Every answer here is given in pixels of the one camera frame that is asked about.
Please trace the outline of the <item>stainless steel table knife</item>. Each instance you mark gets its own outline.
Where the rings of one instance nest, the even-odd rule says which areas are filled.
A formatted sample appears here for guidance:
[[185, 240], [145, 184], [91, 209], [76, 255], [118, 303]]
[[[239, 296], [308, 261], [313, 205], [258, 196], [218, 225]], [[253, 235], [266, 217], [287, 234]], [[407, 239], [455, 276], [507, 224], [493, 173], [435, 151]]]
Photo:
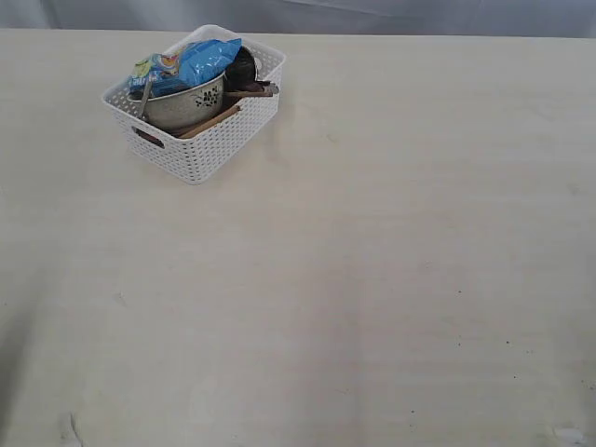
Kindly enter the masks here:
[[145, 82], [143, 93], [142, 93], [142, 98], [141, 98], [141, 103], [140, 103], [139, 108], [138, 108], [137, 117], [139, 119], [143, 119], [144, 109], [145, 109], [146, 104], [148, 103], [148, 101], [150, 99], [150, 96], [151, 96], [152, 85], [153, 85], [152, 79], [151, 78], [148, 78], [146, 80], [146, 82]]

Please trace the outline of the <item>brown wooden plate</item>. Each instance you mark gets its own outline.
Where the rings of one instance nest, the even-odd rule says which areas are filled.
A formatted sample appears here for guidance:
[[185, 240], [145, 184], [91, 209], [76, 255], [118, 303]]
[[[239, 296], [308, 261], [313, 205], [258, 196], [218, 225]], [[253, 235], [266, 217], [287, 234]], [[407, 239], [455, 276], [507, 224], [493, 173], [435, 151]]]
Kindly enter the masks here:
[[140, 139], [143, 139], [146, 142], [151, 143], [153, 146], [157, 148], [164, 149], [164, 150], [185, 150], [187, 147], [196, 146], [196, 141], [192, 139], [182, 139], [184, 133], [189, 130], [189, 128], [185, 129], [173, 129], [171, 131], [167, 131], [169, 137], [164, 139], [163, 136], [154, 135], [153, 133], [148, 133], [143, 129], [139, 129], [135, 126], [130, 128]]

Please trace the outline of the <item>floral ceramic bowl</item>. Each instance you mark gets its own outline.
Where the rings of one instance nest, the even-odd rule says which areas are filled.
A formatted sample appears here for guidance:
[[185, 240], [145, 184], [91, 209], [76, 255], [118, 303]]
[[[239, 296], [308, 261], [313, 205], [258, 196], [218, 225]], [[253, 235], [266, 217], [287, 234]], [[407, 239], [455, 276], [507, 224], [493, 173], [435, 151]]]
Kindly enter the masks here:
[[162, 130], [188, 128], [219, 114], [224, 101], [224, 73], [211, 81], [158, 98], [144, 105], [143, 119]]

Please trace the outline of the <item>brown wooden chopstick front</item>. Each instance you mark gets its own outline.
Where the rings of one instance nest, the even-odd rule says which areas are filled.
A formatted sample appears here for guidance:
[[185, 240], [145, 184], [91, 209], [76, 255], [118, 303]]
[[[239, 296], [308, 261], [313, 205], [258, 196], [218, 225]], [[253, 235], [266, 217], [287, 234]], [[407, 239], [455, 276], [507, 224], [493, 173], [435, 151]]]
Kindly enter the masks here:
[[215, 116], [214, 118], [190, 128], [185, 133], [181, 134], [179, 136], [179, 139], [186, 140], [186, 139], [195, 138], [196, 135], [200, 134], [201, 132], [203, 132], [205, 130], [208, 130], [208, 129], [211, 129], [211, 128], [217, 126], [218, 124], [222, 123], [223, 121], [225, 121], [229, 117], [237, 114], [240, 111], [241, 111], [241, 107], [238, 105], [234, 105], [234, 106], [226, 109], [225, 111], [221, 112], [219, 115]]

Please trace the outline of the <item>shiny metal cup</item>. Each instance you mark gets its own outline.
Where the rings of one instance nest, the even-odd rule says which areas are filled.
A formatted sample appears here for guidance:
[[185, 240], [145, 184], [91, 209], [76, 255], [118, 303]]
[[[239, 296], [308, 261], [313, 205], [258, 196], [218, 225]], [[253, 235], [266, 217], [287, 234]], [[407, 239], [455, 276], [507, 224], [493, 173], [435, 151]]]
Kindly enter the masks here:
[[234, 61], [224, 72], [224, 83], [228, 91], [258, 92], [263, 89], [257, 83], [257, 67], [250, 51], [242, 46]]

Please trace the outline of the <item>brown wooden chopstick rear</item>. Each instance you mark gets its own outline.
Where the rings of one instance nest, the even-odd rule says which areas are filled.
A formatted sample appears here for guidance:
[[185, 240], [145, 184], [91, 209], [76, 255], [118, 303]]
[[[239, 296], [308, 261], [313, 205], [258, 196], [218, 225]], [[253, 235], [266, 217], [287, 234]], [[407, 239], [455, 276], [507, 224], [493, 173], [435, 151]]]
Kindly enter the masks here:
[[262, 91], [226, 91], [224, 96], [232, 99], [244, 98], [271, 98], [279, 94], [277, 85], [270, 84], [265, 86]]

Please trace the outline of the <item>blue snack chip bag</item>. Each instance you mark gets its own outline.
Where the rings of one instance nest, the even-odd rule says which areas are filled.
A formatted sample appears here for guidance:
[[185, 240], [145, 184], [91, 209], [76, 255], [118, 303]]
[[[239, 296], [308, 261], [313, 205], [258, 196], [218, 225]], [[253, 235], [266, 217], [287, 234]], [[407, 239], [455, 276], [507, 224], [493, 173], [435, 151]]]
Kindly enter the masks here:
[[143, 91], [148, 80], [154, 97], [210, 82], [234, 61], [241, 47], [240, 38], [211, 39], [187, 44], [169, 55], [153, 53], [135, 63], [128, 79], [129, 92]]

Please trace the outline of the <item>brown wooden chopstick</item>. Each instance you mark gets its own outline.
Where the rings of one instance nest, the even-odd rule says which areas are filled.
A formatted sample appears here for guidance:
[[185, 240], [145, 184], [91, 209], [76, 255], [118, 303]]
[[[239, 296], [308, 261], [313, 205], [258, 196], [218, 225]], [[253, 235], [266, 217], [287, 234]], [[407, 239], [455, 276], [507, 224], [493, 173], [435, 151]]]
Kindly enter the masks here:
[[196, 135], [200, 134], [201, 132], [203, 132], [205, 130], [208, 130], [208, 129], [211, 129], [211, 128], [217, 126], [218, 124], [222, 123], [223, 121], [225, 121], [229, 117], [237, 114], [240, 111], [241, 111], [241, 107], [238, 105], [234, 105], [234, 106], [226, 109], [225, 111], [221, 112], [219, 115], [215, 116], [214, 118], [190, 128], [185, 133], [181, 134], [179, 136], [179, 139], [186, 140], [186, 139], [195, 138]]
[[279, 94], [277, 85], [270, 84], [265, 86], [262, 91], [226, 91], [224, 96], [232, 99], [244, 98], [271, 98]]

